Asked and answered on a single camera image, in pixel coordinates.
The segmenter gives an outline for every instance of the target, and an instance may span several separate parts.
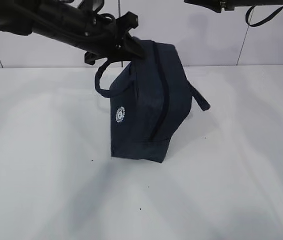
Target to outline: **zipper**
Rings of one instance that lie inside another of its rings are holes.
[[[163,65],[162,65],[162,62],[161,62],[160,53],[159,53],[157,44],[154,41],[152,42],[152,48],[153,48],[153,53],[154,53],[154,58],[155,58],[155,64],[156,64],[156,67],[157,67],[157,71],[158,71],[158,74],[159,74],[159,78],[160,78],[162,90],[163,90],[163,105],[162,105],[161,113],[160,113],[160,116],[157,120],[157,123],[156,123],[154,129],[152,130],[152,132],[150,134],[150,137],[149,137],[150,141],[154,140],[154,137],[156,136],[161,125],[163,124],[163,122],[164,122],[164,120],[167,116],[169,107],[170,107],[169,86],[168,86],[166,76],[165,76],[165,72],[164,72],[164,69],[163,69]]]

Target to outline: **black strap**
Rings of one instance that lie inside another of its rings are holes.
[[[191,85],[190,82],[188,82],[190,92],[193,96],[193,98],[196,100],[198,103],[199,107],[203,111],[207,111],[211,108],[211,105],[208,103],[208,101],[200,94],[200,92]]]
[[[277,14],[279,14],[282,10],[283,10],[283,6],[281,6],[280,8],[278,8],[276,11],[274,11],[271,15],[269,15],[268,17],[266,17],[264,20],[261,20],[257,23],[254,24],[250,24],[250,15],[253,11],[253,9],[256,6],[252,6],[251,8],[248,9],[247,13],[246,13],[246,23],[250,26],[250,27],[258,27],[261,26],[267,22],[269,22],[270,20],[272,20]]]
[[[108,98],[108,99],[120,95],[132,84],[131,82],[128,82],[124,88],[115,89],[115,90],[101,89],[101,78],[103,76],[103,73],[108,68],[108,66],[112,63],[115,63],[115,61],[111,61],[108,59],[103,65],[101,65],[98,68],[98,71],[96,72],[96,75],[95,75],[95,90],[97,91],[97,93],[102,95],[104,98]]]

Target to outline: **white circular logo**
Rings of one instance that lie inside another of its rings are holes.
[[[125,108],[121,106],[120,108],[117,109],[116,122],[121,123],[124,120],[124,117],[125,117]]]

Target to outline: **bag handle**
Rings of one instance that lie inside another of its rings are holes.
[[[271,15],[269,15],[268,17],[266,17],[264,20],[261,20],[257,23],[254,23],[254,24],[250,24],[250,21],[249,21],[249,18],[250,18],[250,15],[253,11],[253,9],[255,8],[256,6],[252,6],[251,8],[248,9],[247,13],[246,13],[246,23],[248,24],[248,26],[250,27],[259,27],[267,22],[269,22],[270,20],[272,20],[277,14],[279,14],[282,10],[283,10],[283,6],[281,6],[280,8],[278,8],[276,11],[274,11]]]
[[[211,105],[208,101],[201,95],[201,93],[193,87],[193,85],[188,81],[190,92],[193,98],[196,100],[197,104],[199,105],[200,109],[203,111],[207,111],[211,108]]]
[[[124,88],[121,89],[115,89],[115,90],[108,90],[108,89],[102,89],[101,88],[101,78],[103,76],[103,73],[105,70],[108,68],[110,64],[116,63],[118,61],[110,60],[108,59],[106,62],[104,62],[103,65],[101,65],[98,68],[98,71],[96,72],[95,75],[95,90],[97,93],[102,95],[104,98],[113,98],[118,95],[120,95],[122,92],[124,92],[132,83],[129,81],[127,85]]]

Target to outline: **zippered pouch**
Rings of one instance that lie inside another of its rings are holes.
[[[175,46],[140,40],[145,59],[133,59],[109,90],[100,79],[112,61],[95,76],[95,89],[110,98],[113,157],[162,163],[174,132],[190,113],[192,98],[203,111],[205,98],[189,83]]]

